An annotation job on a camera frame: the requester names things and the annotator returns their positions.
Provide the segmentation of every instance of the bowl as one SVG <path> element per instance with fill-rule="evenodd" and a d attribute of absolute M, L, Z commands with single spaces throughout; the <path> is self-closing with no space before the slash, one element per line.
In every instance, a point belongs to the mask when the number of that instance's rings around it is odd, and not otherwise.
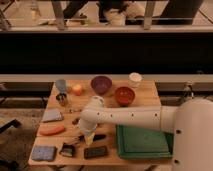
<path fill-rule="evenodd" d="M 115 90 L 115 100 L 120 106 L 128 106 L 135 99 L 135 92 L 129 87 L 119 87 Z"/>
<path fill-rule="evenodd" d="M 98 95 L 104 95 L 112 87 L 112 80 L 106 76 L 97 76 L 92 79 L 91 87 Z"/>

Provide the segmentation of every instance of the chair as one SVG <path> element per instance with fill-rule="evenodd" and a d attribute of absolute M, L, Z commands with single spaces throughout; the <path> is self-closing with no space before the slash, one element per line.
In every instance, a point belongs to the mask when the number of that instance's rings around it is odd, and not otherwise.
<path fill-rule="evenodd" d="M 18 128 L 19 126 L 21 126 L 21 123 L 16 119 L 8 122 L 4 126 L 0 127 L 0 134 L 11 126 Z M 12 161 L 9 163 L 7 161 L 0 160 L 0 166 L 4 166 L 4 167 L 8 168 L 10 171 L 15 171 L 18 168 L 18 163 L 16 161 Z"/>

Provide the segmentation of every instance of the green tray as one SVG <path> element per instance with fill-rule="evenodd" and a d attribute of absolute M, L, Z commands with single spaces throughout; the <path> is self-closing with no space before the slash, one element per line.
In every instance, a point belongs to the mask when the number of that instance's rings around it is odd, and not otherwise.
<path fill-rule="evenodd" d="M 173 134 L 132 127 L 116 126 L 118 155 L 123 159 L 171 158 Z"/>

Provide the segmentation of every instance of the orange bowl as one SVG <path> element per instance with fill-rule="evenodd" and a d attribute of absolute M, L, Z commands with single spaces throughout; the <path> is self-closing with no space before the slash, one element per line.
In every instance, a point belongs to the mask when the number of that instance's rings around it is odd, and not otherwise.
<path fill-rule="evenodd" d="M 119 87 L 115 90 L 115 100 L 120 106 L 128 106 L 135 99 L 135 92 L 129 87 Z"/>

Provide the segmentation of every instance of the black panel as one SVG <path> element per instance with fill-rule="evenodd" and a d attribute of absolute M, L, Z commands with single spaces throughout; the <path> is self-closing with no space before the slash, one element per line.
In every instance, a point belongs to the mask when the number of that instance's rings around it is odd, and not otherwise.
<path fill-rule="evenodd" d="M 213 33 L 0 33 L 0 73 L 213 73 Z"/>

